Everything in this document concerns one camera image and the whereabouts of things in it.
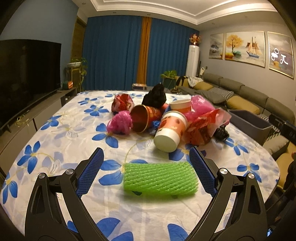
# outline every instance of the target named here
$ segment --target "floral tablecloth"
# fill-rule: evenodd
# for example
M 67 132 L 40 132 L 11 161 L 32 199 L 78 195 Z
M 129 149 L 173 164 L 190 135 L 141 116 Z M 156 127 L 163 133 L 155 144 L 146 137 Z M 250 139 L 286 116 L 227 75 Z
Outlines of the floral tablecloth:
M 112 118 L 111 104 L 119 91 L 93 91 L 77 95 L 51 117 L 16 158 L 2 187 L 0 202 L 14 225 L 24 234 L 25 216 L 31 190 L 40 172 L 60 175 L 88 159 L 97 147 L 105 161 L 89 192 L 82 196 L 87 210 L 104 235 L 112 241 L 184 240 L 211 201 L 199 182 L 194 196 L 151 198 L 123 190 L 124 164 L 167 163 L 189 160 L 188 143 L 172 153 L 155 148 L 148 133 L 109 135 L 106 124 Z M 144 92 L 127 92 L 141 104 Z M 167 103 L 190 96 L 167 94 Z M 267 200 L 279 178 L 279 168 L 269 153 L 235 126 L 229 124 L 225 143 L 211 140 L 200 146 L 202 153 L 218 167 L 232 174 L 254 173 Z M 217 230 L 225 226 L 235 199 L 232 194 Z M 76 230 L 63 196 L 58 200 L 68 228 Z

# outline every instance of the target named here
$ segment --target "blue curtain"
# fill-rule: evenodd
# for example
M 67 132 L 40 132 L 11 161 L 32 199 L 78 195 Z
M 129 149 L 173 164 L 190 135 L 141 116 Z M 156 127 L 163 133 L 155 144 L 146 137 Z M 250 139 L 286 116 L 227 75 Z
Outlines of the blue curtain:
M 82 56 L 88 61 L 85 90 L 131 90 L 136 82 L 142 18 L 88 18 Z
M 186 72 L 189 37 L 199 31 L 160 19 L 152 19 L 147 85 L 154 86 L 161 81 L 160 74 L 166 70 L 176 70 L 178 75 Z

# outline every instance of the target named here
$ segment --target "paper cup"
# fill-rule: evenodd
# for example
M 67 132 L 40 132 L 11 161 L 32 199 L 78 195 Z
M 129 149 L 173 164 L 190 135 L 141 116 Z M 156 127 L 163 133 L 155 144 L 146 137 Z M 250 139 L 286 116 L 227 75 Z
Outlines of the paper cup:
M 173 152 L 187 128 L 186 117 L 178 111 L 166 112 L 153 139 L 155 146 L 164 152 Z
M 175 100 L 170 103 L 170 108 L 181 113 L 187 113 L 191 111 L 191 100 Z
M 152 121 L 160 120 L 161 113 L 159 109 L 150 106 L 136 105 L 131 110 L 131 118 L 133 121 L 132 130 L 141 133 L 150 127 Z
M 166 110 L 166 108 L 168 108 L 169 104 L 164 103 L 162 107 L 159 108 L 161 114 L 163 114 Z

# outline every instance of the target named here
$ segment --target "blue gripper pad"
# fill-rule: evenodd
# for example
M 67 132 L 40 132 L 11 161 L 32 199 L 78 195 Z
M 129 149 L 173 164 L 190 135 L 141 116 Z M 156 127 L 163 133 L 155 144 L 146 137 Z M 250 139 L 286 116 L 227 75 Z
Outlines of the blue gripper pad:
M 207 167 L 203 157 L 194 147 L 192 147 L 189 151 L 189 159 L 204 190 L 206 193 L 209 193 L 212 197 L 214 197 L 217 193 L 215 177 L 213 176 L 211 170 Z
M 88 165 L 77 180 L 78 185 L 76 194 L 79 198 L 81 198 L 82 195 L 88 193 L 96 175 L 100 170 L 103 161 L 104 152 L 102 149 L 99 149 L 89 161 Z

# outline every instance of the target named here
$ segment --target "gray storage bin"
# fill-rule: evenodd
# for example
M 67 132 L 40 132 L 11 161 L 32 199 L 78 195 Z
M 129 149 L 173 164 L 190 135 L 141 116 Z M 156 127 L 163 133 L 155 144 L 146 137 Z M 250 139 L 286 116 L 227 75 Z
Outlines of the gray storage bin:
M 272 124 L 246 110 L 228 110 L 230 122 L 249 137 L 263 145 L 268 137 Z

